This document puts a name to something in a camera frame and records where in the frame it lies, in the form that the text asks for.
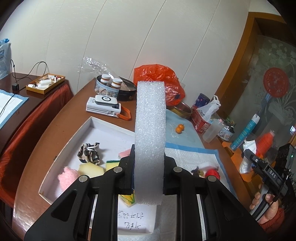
pink sponge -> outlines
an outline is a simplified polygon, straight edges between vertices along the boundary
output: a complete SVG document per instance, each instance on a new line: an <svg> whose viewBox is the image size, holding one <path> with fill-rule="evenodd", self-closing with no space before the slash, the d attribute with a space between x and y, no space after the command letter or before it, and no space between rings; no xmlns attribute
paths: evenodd
<svg viewBox="0 0 296 241"><path fill-rule="evenodd" d="M123 152L120 152L120 153L118 154L119 159L121 159L121 158L123 158L123 157L126 157L126 156L129 156L130 152L131 152L130 149L128 149L128 150L126 150L126 151L123 151Z"/></svg>
<svg viewBox="0 0 296 241"><path fill-rule="evenodd" d="M64 172L57 177L62 191L64 192L79 176L78 171L65 167Z"/></svg>

metal bowl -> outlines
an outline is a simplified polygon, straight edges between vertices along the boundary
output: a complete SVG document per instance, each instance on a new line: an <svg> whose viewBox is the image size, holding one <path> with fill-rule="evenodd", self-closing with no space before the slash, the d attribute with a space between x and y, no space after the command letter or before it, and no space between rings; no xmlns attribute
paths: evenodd
<svg viewBox="0 0 296 241"><path fill-rule="evenodd" d="M176 106L167 106L167 109L176 113L178 116L184 119L189 119L192 114L192 109L183 102L180 102Z"/></svg>

white foam block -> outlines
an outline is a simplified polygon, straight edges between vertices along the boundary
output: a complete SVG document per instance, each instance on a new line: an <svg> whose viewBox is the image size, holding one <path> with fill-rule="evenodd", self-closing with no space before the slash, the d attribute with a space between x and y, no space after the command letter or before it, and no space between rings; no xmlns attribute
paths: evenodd
<svg viewBox="0 0 296 241"><path fill-rule="evenodd" d="M135 201L160 205L165 153L165 86L139 81L135 126Z"/></svg>

paper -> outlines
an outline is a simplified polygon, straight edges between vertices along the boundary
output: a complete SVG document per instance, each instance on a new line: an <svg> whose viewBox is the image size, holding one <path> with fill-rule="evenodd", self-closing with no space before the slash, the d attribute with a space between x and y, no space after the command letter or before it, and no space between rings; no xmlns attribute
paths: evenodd
<svg viewBox="0 0 296 241"><path fill-rule="evenodd" d="M90 227L92 227L93 223L96 200L97 195L94 200ZM134 204L131 207L127 207L118 199L118 235L151 234L154 230L155 215L156 205Z"/></svg>
<svg viewBox="0 0 296 241"><path fill-rule="evenodd" d="M0 129L27 99L28 97L13 95L13 93L0 90L0 112L2 112L0 115Z"/></svg>

water bottle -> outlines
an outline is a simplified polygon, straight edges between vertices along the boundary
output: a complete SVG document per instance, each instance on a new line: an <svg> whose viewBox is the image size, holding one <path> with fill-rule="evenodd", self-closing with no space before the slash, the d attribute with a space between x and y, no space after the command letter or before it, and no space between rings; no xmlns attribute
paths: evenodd
<svg viewBox="0 0 296 241"><path fill-rule="evenodd" d="M9 39L0 40L0 79L4 78L7 75L6 69L6 58L7 58L7 49Z"/></svg>
<svg viewBox="0 0 296 241"><path fill-rule="evenodd" d="M220 120L214 119L213 123L210 125L210 127L205 131L202 138L205 142L211 142L211 140L214 139L216 135L220 132L220 130L223 128L223 124Z"/></svg>
<svg viewBox="0 0 296 241"><path fill-rule="evenodd" d="M0 40L0 46L9 42L9 39Z"/></svg>

